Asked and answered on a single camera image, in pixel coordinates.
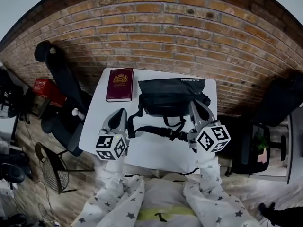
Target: person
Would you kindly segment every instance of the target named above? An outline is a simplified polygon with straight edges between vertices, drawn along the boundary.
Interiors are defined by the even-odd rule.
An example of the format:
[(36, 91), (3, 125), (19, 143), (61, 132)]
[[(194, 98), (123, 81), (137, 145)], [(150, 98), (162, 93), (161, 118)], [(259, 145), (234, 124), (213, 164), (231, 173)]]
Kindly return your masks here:
[(301, 222), (303, 207), (288, 208), (285, 210), (275, 210), (276, 204), (273, 202), (269, 208), (264, 203), (259, 205), (259, 211), (262, 216), (269, 219), (273, 226), (280, 227), (295, 226)]
[(199, 182), (177, 173), (162, 179), (123, 178), (124, 159), (109, 161), (104, 187), (84, 205), (72, 227), (260, 227), (241, 201), (221, 187), (214, 153), (197, 149)]

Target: white cube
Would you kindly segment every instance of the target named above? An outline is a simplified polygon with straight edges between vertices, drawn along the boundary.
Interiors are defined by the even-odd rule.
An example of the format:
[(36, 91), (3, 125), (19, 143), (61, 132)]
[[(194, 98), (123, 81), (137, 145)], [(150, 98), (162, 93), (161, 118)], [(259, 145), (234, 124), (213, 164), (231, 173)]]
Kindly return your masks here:
[(220, 151), (230, 140), (225, 125), (204, 127), (196, 138), (197, 147), (202, 147), (206, 152)]
[(100, 160), (117, 160), (126, 150), (127, 144), (121, 134), (99, 135), (95, 151)]

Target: brick wall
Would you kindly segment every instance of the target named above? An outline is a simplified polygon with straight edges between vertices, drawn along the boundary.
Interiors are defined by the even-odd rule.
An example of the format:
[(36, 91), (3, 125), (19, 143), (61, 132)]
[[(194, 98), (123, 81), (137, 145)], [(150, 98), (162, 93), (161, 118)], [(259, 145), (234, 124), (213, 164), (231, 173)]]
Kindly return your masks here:
[(303, 28), (274, 0), (44, 0), (0, 43), (0, 61), (30, 86), (52, 78), (38, 42), (63, 48), (93, 93), (105, 67), (215, 79), (219, 113), (258, 105), (275, 77), (303, 67)]

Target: red box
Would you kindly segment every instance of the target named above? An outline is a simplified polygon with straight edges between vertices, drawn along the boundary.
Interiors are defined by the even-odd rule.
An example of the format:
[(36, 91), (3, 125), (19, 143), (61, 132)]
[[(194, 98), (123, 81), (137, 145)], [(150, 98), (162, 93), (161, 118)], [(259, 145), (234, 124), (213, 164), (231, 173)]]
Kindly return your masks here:
[(33, 91), (39, 96), (49, 98), (51, 100), (50, 104), (57, 107), (62, 107), (66, 100), (66, 96), (59, 91), (56, 84), (50, 79), (36, 79)]

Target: gold emblem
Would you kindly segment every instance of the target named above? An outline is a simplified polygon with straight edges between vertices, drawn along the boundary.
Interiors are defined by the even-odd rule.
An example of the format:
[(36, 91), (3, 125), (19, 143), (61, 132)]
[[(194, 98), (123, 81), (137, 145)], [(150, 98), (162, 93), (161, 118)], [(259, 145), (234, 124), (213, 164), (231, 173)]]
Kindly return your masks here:
[(114, 82), (127, 82), (127, 75), (119, 74), (115, 76)]

